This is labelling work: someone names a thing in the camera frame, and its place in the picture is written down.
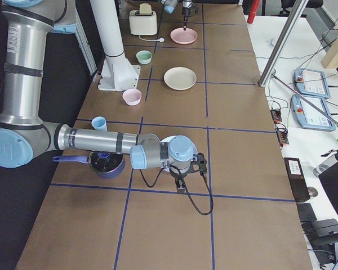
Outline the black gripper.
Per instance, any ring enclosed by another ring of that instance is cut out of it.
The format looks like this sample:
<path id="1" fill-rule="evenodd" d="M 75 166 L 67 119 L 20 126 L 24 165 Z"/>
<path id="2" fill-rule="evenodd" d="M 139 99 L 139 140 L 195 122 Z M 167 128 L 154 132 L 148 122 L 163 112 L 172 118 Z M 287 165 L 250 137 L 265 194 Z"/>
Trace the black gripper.
<path id="1" fill-rule="evenodd" d="M 183 17 L 183 30 L 186 30 L 188 24 L 188 17 L 196 15 L 198 7 L 194 0 L 182 0 L 182 15 Z"/>

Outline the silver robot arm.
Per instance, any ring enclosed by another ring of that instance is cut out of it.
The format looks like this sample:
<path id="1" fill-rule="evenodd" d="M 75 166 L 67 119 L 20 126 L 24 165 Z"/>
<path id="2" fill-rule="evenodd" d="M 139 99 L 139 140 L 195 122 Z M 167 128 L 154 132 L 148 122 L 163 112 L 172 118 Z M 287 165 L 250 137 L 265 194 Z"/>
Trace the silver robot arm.
<path id="1" fill-rule="evenodd" d="M 168 14 L 173 13 L 178 3 L 181 2 L 182 4 L 181 14 L 183 16 L 183 31 L 187 30 L 189 18 L 198 13 L 198 7 L 192 0 L 182 0 L 182 1 L 161 0 L 158 2 L 163 5 L 164 11 L 166 11 Z"/>
<path id="2" fill-rule="evenodd" d="M 17 168 L 51 150 L 79 149 L 127 154 L 134 169 L 168 168 L 191 173 L 199 161 L 194 143 L 176 136 L 164 143 L 153 134 L 72 128 L 38 115 L 46 37 L 74 32 L 74 1 L 3 1 L 8 21 L 3 110 L 0 113 L 0 167 Z"/>

